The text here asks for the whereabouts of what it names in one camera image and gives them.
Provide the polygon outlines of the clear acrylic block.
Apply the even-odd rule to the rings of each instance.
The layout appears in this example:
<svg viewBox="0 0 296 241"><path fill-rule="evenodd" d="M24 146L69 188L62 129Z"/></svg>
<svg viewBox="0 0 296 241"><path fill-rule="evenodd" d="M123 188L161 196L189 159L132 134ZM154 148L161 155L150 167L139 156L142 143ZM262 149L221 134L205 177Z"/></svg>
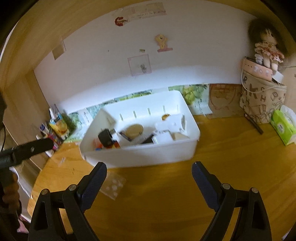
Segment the clear acrylic block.
<svg viewBox="0 0 296 241"><path fill-rule="evenodd" d="M100 192L115 200L126 183L126 179L115 172L108 171Z"/></svg>

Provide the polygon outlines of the white 33W charger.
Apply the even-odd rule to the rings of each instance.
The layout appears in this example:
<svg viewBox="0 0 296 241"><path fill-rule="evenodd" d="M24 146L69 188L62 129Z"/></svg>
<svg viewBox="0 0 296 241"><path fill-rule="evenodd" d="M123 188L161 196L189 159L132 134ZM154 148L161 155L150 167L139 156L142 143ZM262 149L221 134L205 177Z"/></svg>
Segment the white 33W charger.
<svg viewBox="0 0 296 241"><path fill-rule="evenodd" d="M154 144L167 144L174 141L171 133L169 131L158 131L155 130L152 136L152 142Z"/></svg>

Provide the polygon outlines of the colourful magic cube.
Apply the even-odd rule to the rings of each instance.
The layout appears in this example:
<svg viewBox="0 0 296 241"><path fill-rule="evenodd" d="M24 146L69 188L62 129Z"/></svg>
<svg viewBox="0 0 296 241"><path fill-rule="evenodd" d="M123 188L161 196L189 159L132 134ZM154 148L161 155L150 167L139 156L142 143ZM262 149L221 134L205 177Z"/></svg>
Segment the colourful magic cube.
<svg viewBox="0 0 296 241"><path fill-rule="evenodd" d="M95 138L93 141L93 148L95 151L103 150L103 149L119 149L120 144L116 140L112 140L110 143L102 144L98 138Z"/></svg>

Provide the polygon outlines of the black power adapter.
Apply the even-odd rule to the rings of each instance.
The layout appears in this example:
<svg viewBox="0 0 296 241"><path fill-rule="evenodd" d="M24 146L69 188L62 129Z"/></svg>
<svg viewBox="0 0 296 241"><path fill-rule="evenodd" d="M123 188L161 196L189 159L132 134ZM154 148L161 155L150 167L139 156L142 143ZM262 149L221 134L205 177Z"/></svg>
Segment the black power adapter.
<svg viewBox="0 0 296 241"><path fill-rule="evenodd" d="M112 135L109 131L109 129L105 128L104 130L102 130L99 134L98 134L98 139L100 140L100 142L102 144L107 144L110 143L113 139L112 139Z"/></svg>

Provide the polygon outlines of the round gold tin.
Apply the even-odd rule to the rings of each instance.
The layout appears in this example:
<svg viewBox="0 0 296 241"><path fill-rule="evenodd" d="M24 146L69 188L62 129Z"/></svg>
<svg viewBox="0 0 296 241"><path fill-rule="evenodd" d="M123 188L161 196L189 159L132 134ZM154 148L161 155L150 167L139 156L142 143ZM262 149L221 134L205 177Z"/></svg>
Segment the round gold tin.
<svg viewBox="0 0 296 241"><path fill-rule="evenodd" d="M140 124L134 124L129 126L126 130L125 130L125 135L130 138L130 139L134 139L138 136L140 136L144 131L144 127Z"/></svg>

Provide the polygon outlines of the white spray bottle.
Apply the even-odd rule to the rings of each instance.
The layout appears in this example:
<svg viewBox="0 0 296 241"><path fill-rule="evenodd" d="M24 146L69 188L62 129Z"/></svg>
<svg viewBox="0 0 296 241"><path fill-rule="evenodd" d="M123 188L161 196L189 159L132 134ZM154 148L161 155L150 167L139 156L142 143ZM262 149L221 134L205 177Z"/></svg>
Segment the white spray bottle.
<svg viewBox="0 0 296 241"><path fill-rule="evenodd" d="M52 108L49 108L49 113L50 113L51 119L55 119L56 118L56 115L55 115L55 113L54 113L54 111L53 111Z"/></svg>

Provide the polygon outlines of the black pen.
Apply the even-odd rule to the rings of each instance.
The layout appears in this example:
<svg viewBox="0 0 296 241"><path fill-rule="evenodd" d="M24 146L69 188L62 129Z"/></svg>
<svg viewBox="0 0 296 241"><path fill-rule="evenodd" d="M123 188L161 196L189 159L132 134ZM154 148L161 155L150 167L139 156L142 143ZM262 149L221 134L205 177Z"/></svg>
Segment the black pen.
<svg viewBox="0 0 296 241"><path fill-rule="evenodd" d="M247 114L244 114L245 118L256 128L256 130L262 135L264 131L261 129L261 127Z"/></svg>

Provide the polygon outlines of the white plastic storage bin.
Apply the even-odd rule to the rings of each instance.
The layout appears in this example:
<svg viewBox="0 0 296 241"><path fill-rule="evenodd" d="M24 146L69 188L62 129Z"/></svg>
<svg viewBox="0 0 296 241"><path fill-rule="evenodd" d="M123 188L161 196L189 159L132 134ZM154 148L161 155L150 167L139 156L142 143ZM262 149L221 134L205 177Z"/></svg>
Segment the white plastic storage bin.
<svg viewBox="0 0 296 241"><path fill-rule="evenodd" d="M92 166L139 167L189 160L199 137L184 98L173 90L104 106L79 149Z"/></svg>

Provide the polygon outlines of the green tissue pack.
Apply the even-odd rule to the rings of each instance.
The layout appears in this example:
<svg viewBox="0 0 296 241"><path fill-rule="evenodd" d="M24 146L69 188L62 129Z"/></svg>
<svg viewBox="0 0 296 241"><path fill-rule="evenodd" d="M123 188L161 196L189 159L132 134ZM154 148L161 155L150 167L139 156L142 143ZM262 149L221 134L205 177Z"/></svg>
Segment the green tissue pack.
<svg viewBox="0 0 296 241"><path fill-rule="evenodd" d="M295 112L286 105L273 112L270 123L285 146L295 144L295 121Z"/></svg>

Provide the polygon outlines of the letter print fabric bag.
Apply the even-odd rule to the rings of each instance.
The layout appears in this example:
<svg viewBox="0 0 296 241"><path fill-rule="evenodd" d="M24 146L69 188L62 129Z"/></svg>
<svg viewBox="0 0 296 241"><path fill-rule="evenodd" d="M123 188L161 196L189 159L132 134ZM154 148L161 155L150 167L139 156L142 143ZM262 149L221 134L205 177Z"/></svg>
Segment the letter print fabric bag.
<svg viewBox="0 0 296 241"><path fill-rule="evenodd" d="M241 76L240 107L257 124L269 123L273 112L285 102L287 87L254 77L246 71Z"/></svg>

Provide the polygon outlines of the pink box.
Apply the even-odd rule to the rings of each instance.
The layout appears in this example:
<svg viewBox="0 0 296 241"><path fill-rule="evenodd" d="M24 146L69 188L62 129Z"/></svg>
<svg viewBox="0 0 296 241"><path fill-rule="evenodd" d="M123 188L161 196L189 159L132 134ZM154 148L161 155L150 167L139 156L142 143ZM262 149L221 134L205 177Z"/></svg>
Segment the pink box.
<svg viewBox="0 0 296 241"><path fill-rule="evenodd" d="M243 71L248 74L271 82L273 78L273 71L263 65L254 62L252 59L244 58L242 64Z"/></svg>

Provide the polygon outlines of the brown haired doll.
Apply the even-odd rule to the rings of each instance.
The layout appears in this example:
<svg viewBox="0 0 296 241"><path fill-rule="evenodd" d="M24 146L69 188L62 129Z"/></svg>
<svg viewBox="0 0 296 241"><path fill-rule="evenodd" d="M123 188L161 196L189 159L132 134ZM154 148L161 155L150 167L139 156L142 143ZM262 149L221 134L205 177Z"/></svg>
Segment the brown haired doll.
<svg viewBox="0 0 296 241"><path fill-rule="evenodd" d="M254 19L249 24L248 36L254 44L255 62L276 73L287 54L279 31L267 21Z"/></svg>

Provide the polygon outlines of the lion wall sticker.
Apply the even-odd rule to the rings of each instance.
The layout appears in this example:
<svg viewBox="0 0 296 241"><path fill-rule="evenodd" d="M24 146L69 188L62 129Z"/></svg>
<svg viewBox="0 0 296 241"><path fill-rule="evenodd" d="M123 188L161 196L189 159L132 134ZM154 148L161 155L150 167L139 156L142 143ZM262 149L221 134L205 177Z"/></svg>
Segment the lion wall sticker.
<svg viewBox="0 0 296 241"><path fill-rule="evenodd" d="M160 52L167 52L172 51L173 48L169 48L167 45L167 37L163 34L158 34L155 36L154 40L157 42L159 49L157 50L158 53Z"/></svg>

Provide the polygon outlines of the red wall sticker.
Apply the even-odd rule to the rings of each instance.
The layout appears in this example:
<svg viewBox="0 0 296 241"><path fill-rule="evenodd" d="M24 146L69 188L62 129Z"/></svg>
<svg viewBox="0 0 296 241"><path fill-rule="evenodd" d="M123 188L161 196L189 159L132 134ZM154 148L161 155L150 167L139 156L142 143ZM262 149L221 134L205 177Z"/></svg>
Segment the red wall sticker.
<svg viewBox="0 0 296 241"><path fill-rule="evenodd" d="M123 16L118 16L115 20L114 23L118 27L124 26L128 22L127 18L124 18Z"/></svg>

